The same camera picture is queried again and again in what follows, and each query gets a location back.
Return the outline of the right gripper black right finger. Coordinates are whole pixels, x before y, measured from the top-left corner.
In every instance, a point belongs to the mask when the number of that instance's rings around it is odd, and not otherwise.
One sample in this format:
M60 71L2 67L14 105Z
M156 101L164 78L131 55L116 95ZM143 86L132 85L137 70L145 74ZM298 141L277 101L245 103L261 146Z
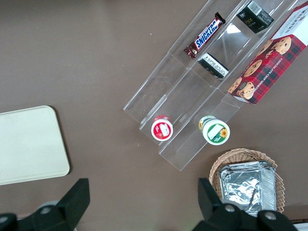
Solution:
M238 231L242 224L240 209L229 203L222 203L207 178L198 180L198 203L203 220L194 231Z

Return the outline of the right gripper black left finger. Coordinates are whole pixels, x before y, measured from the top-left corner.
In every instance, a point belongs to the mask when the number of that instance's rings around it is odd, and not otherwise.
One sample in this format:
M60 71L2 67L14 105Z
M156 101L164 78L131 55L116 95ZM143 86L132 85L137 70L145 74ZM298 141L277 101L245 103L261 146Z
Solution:
M54 205L40 207L24 219L28 231L72 231L90 204L89 179L79 179Z

